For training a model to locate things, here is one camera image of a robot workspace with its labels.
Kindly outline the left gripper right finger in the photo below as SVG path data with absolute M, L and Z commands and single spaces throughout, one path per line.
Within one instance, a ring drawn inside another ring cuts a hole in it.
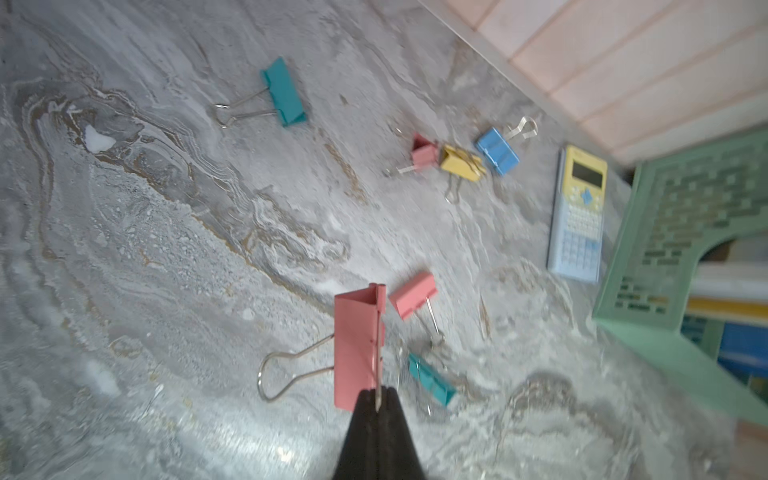
M 394 387 L 382 388 L 377 411 L 377 478 L 426 478 Z

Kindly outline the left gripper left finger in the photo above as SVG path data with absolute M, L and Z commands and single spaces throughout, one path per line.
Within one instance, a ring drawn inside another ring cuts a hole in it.
M 378 427 L 374 390 L 358 395 L 333 480 L 378 478 Z

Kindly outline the pink binder clip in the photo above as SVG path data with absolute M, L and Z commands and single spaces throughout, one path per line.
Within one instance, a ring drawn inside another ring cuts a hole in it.
M 434 275 L 422 271 L 389 295 L 398 316 L 403 321 L 415 318 L 428 334 L 432 345 L 441 345 L 445 341 L 431 302 L 437 293 Z
M 298 351 L 269 353 L 257 372 L 257 390 L 265 402 L 280 399 L 297 382 L 324 373 L 333 374 L 334 406 L 353 411 L 362 391 L 381 389 L 381 349 L 385 340 L 382 317 L 386 310 L 387 287 L 371 283 L 360 290 L 334 297 L 334 330 L 314 344 Z M 277 359 L 295 360 L 319 347 L 333 344 L 333 364 L 293 377 L 277 393 L 265 390 L 265 370 L 269 362 Z
M 410 151 L 410 161 L 408 166 L 386 169 L 384 175 L 393 177 L 437 168 L 439 166 L 439 146 L 421 134 L 415 133 Z

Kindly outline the yellow binder clip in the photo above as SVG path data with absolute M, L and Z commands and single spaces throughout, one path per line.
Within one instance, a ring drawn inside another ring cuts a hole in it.
M 479 156 L 449 144 L 442 146 L 440 168 L 449 175 L 444 198 L 451 205 L 460 203 L 460 188 L 464 181 L 478 182 L 487 173 Z

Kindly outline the blue binder clip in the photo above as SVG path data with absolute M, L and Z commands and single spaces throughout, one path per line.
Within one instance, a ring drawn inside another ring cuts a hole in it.
M 515 139 L 527 140 L 537 135 L 537 122 L 531 117 L 523 116 L 516 125 L 507 125 L 502 130 L 496 127 L 488 129 L 475 140 L 474 146 L 493 170 L 499 176 L 504 176 L 520 162 L 511 142 Z

